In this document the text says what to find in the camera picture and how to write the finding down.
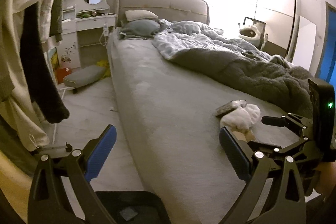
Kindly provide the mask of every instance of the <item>comforter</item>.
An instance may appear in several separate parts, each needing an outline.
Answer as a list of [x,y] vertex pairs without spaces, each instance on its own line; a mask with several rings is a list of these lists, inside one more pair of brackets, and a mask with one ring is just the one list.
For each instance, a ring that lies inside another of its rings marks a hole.
[[160,20],[160,24],[166,28],[152,44],[166,60],[286,112],[312,117],[308,86],[312,75],[304,68],[262,52],[243,39],[227,39],[219,30],[200,22]]

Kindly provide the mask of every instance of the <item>white wardrobe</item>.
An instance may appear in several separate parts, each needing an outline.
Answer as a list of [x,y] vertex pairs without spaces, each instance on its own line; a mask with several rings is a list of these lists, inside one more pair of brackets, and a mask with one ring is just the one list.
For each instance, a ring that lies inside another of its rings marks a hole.
[[266,23],[263,51],[288,57],[297,37],[298,0],[241,0],[241,4],[241,25],[245,17]]

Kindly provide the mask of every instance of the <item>upholstered headboard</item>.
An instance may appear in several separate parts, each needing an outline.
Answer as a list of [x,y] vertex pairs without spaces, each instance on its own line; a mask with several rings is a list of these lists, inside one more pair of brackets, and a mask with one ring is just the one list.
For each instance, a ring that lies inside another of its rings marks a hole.
[[126,22],[125,11],[149,10],[159,19],[191,20],[209,24],[209,7],[203,0],[108,0],[110,12],[118,15],[117,26]]

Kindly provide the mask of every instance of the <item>doorway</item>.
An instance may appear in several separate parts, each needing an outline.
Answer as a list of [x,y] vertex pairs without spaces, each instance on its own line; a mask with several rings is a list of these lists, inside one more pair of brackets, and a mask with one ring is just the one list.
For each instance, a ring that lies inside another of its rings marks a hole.
[[336,8],[326,3],[325,43],[318,78],[336,86]]

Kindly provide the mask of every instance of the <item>electrical outlet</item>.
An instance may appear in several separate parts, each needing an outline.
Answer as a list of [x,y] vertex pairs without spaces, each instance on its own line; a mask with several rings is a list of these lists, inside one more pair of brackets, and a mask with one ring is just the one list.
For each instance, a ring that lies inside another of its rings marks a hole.
[[109,36],[109,27],[107,24],[104,25],[104,37]]

